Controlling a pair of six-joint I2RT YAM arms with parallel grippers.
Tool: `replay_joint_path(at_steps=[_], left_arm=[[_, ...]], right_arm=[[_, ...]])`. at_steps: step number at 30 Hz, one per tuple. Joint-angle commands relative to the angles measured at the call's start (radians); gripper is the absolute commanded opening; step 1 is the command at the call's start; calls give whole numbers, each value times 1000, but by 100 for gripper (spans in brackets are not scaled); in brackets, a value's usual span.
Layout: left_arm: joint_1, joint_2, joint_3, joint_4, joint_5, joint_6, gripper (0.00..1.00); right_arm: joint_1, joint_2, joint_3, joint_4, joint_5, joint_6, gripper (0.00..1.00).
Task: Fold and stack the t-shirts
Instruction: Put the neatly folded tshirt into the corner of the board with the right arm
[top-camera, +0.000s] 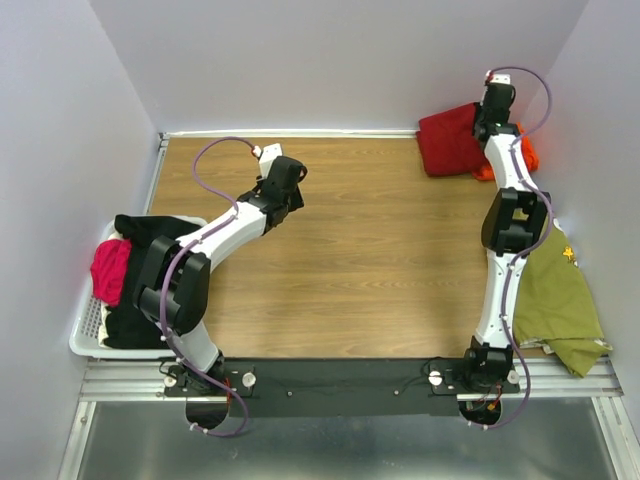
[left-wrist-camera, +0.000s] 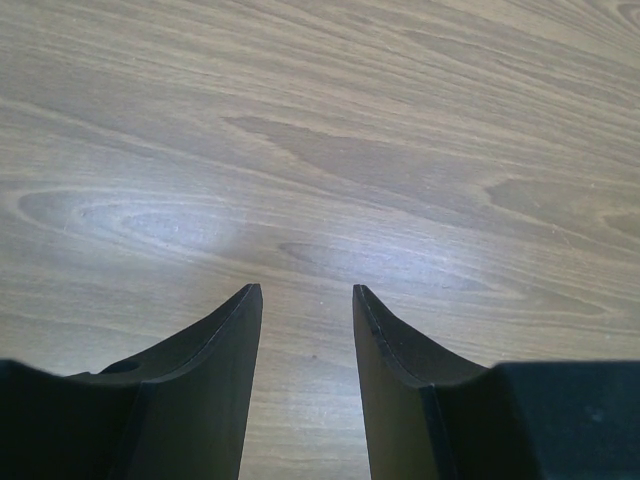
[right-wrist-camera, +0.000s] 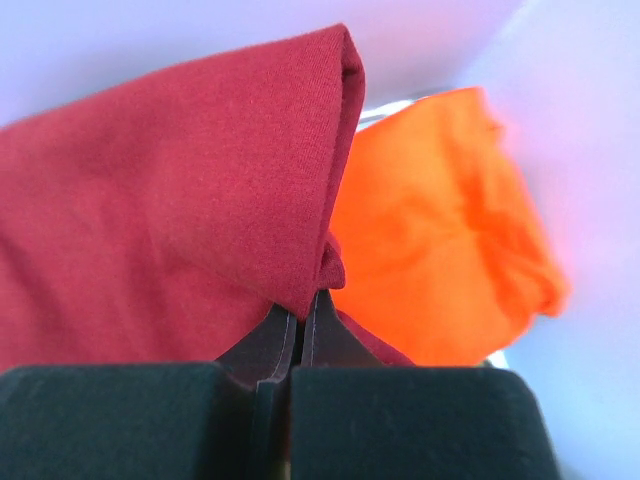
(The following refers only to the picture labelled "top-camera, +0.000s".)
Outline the dark red t shirt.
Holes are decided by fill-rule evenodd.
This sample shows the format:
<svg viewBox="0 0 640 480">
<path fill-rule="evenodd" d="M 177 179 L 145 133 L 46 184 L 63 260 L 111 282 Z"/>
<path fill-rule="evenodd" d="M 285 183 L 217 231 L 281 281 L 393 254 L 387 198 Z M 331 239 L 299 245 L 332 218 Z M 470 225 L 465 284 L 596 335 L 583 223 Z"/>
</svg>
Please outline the dark red t shirt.
<svg viewBox="0 0 640 480">
<path fill-rule="evenodd" d="M 492 181 L 494 174 L 473 136 L 477 102 L 468 103 L 419 120 L 416 139 L 423 167 L 431 177 L 471 174 Z"/>
</svg>

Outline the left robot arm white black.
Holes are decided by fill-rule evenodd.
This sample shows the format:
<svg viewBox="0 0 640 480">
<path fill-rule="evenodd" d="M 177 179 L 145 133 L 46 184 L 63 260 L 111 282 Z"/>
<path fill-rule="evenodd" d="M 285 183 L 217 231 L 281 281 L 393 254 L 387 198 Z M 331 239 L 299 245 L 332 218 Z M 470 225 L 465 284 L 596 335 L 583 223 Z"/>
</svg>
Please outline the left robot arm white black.
<svg viewBox="0 0 640 480">
<path fill-rule="evenodd" d="M 189 368 L 187 382 L 201 395 L 222 380 L 220 349 L 204 326 L 213 271 L 235 250 L 280 225 L 304 206 L 299 183 L 307 168 L 277 154 L 259 161 L 256 186 L 224 215 L 178 239 L 150 244 L 133 293 L 133 305 L 161 331 L 169 348 Z"/>
</svg>

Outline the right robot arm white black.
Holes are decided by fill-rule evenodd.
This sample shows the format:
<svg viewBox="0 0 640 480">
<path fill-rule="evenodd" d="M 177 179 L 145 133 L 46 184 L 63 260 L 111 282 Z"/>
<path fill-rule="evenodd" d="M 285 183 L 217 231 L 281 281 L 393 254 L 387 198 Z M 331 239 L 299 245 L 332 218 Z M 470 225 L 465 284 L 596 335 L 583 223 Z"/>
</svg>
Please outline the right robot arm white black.
<svg viewBox="0 0 640 480">
<path fill-rule="evenodd" d="M 512 329 L 519 283 L 527 257 L 546 236 L 549 197 L 532 181 L 522 153 L 522 133 L 509 121 L 515 94 L 509 75 L 491 74 L 473 123 L 473 136 L 497 186 L 481 228 L 488 260 L 484 306 L 459 370 L 462 384 L 474 392 L 518 382 Z"/>
</svg>

